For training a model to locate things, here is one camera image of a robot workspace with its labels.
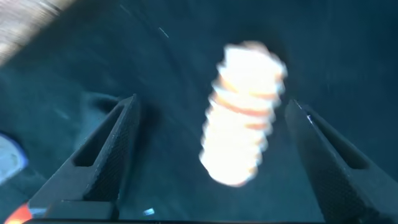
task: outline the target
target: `orange stripe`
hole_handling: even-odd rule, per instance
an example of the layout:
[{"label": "orange stripe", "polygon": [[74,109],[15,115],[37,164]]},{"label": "orange stripe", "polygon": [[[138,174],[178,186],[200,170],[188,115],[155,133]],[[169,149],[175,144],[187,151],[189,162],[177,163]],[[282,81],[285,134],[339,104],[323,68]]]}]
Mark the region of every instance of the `orange stripe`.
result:
[{"label": "orange stripe", "polygon": [[11,214],[4,224],[22,224],[32,219],[27,203],[21,205],[13,214]]},{"label": "orange stripe", "polygon": [[228,103],[226,100],[224,100],[220,95],[217,93],[213,93],[212,96],[213,100],[219,104],[220,106],[224,106],[225,108],[235,112],[235,113],[241,113],[241,114],[246,114],[249,116],[268,116],[271,114],[269,110],[253,110],[253,109],[245,109],[245,108],[240,108],[238,106],[232,105]]},{"label": "orange stripe", "polygon": [[[278,75],[275,80],[278,82],[283,78],[282,74]],[[228,91],[232,91],[234,93],[239,93],[239,90],[237,90],[232,83],[227,81],[225,78],[223,78],[222,75],[218,76],[218,80],[220,82],[220,85],[225,88]],[[263,98],[263,99],[268,99],[268,100],[273,100],[275,98],[278,98],[277,93],[250,93],[253,97],[258,97],[258,98]]]}]

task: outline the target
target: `stack of white discs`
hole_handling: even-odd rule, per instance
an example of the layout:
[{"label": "stack of white discs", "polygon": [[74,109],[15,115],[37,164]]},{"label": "stack of white discs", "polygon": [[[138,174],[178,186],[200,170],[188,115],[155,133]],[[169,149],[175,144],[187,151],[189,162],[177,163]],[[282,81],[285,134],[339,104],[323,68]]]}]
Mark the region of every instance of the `stack of white discs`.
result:
[{"label": "stack of white discs", "polygon": [[262,44],[245,42],[226,46],[218,71],[203,125],[200,160],[216,181],[242,186],[262,162],[286,69]]}]

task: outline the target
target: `dark teal surface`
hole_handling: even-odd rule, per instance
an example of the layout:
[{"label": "dark teal surface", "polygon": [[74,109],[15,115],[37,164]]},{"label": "dark teal surface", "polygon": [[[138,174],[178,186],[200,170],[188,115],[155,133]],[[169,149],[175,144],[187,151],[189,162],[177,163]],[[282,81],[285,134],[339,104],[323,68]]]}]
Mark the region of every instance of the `dark teal surface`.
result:
[{"label": "dark teal surface", "polygon": [[[0,131],[30,157],[29,173],[0,187],[0,219],[78,147],[96,116],[82,100],[89,91],[137,93],[146,109],[122,218],[322,220],[282,117],[291,98],[398,180],[397,9],[395,1],[80,1],[0,69]],[[263,41],[289,76],[259,175],[234,189],[211,180],[198,153],[215,65],[225,44],[242,40]],[[149,208],[155,215],[144,217]]]}]

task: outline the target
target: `blurry white object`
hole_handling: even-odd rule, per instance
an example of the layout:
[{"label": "blurry white object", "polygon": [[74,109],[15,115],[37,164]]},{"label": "blurry white object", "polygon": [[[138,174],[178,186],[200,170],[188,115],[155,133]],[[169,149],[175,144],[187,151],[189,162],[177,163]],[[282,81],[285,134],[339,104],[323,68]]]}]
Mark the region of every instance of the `blurry white object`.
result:
[{"label": "blurry white object", "polygon": [[21,147],[9,137],[0,134],[0,185],[27,165]]},{"label": "blurry white object", "polygon": [[154,215],[155,210],[153,208],[147,209],[144,211],[144,215]]},{"label": "blurry white object", "polygon": [[199,157],[213,179],[239,187],[257,174],[287,72],[259,42],[227,45],[224,54],[209,98]]}]

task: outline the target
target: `orange object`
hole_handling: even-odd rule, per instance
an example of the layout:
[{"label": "orange object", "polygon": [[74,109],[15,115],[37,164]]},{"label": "orange object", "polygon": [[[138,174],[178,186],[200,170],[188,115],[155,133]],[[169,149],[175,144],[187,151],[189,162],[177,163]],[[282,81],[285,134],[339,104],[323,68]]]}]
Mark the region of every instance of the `orange object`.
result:
[{"label": "orange object", "polygon": [[199,158],[211,178],[240,187],[254,178],[262,162],[286,69],[259,42],[228,45],[217,69]]},{"label": "orange object", "polygon": [[22,224],[32,219],[27,203],[21,205],[14,213],[12,213],[4,224]]}]

